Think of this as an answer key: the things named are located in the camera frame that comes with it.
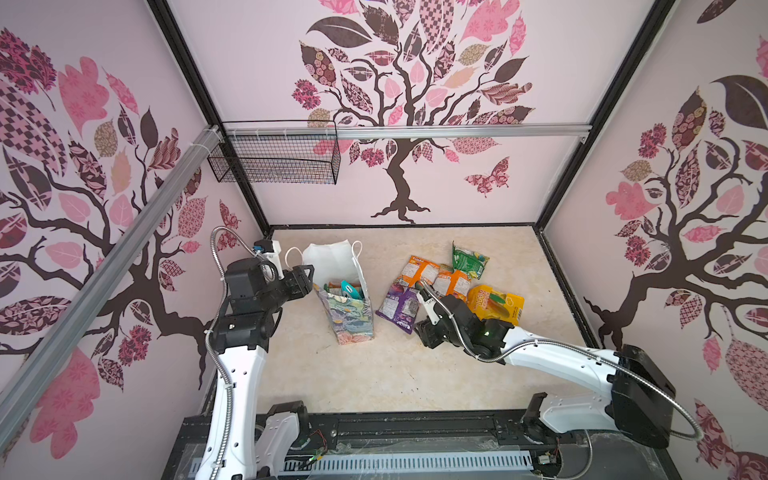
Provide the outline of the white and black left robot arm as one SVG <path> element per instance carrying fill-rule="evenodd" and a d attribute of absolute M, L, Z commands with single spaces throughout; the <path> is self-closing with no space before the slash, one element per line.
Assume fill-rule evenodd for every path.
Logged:
<path fill-rule="evenodd" d="M 274 479 L 291 447 L 309 438 L 300 400 L 272 406 L 258 430 L 257 397 L 283 306 L 311 292 L 313 275 L 311 265 L 279 271 L 262 255 L 235 261 L 222 274 L 223 301 L 206 334 L 217 380 L 198 479 Z"/>

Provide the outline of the teal snack bag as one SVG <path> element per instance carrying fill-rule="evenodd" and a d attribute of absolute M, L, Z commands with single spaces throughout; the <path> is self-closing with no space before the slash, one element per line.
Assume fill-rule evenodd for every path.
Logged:
<path fill-rule="evenodd" d="M 360 284 L 354 284 L 347 281 L 342 281 L 341 290 L 342 290 L 342 295 L 347 298 L 351 298 L 355 300 L 364 300 L 366 298 L 364 289 Z"/>

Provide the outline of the floral paper bag white handles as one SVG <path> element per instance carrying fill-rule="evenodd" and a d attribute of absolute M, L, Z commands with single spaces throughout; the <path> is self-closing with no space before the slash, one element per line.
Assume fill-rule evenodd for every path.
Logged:
<path fill-rule="evenodd" d="M 374 338 L 372 302 L 360 261 L 362 250 L 361 241 L 343 240 L 333 244 L 311 243 L 303 251 L 291 247 L 284 254 L 284 262 L 288 266 L 314 266 L 314 292 L 340 345 L 366 342 Z M 324 290 L 325 284 L 341 287 L 342 281 L 360 284 L 366 298 L 355 300 Z"/>

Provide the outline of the orange chips snack bag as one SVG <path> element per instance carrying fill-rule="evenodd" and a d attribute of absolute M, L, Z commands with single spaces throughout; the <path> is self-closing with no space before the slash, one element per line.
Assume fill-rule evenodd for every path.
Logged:
<path fill-rule="evenodd" d="M 338 285 L 331 285 L 331 284 L 325 284 L 324 285 L 324 290 L 327 293 L 334 294 L 334 295 L 339 295 L 339 296 L 341 296 L 342 292 L 343 292 L 343 290 L 342 290 L 342 288 L 340 286 L 338 286 Z"/>

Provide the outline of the purple snack bag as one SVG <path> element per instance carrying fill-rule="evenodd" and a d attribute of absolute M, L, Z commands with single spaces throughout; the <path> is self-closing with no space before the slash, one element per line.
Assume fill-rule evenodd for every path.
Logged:
<path fill-rule="evenodd" d="M 406 334 L 412 334 L 419 309 L 417 291 L 402 280 L 389 288 L 376 315 L 393 323 Z"/>

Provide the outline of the orange white snack bag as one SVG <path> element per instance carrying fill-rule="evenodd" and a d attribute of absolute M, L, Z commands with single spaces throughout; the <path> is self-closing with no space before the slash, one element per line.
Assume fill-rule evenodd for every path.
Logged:
<path fill-rule="evenodd" d="M 432 286 L 440 296 L 451 295 L 466 301 L 471 282 L 467 274 L 461 270 L 441 269 Z"/>
<path fill-rule="evenodd" d="M 440 271 L 437 263 L 412 255 L 401 270 L 397 282 L 408 288 L 414 287 L 418 282 L 433 285 Z"/>

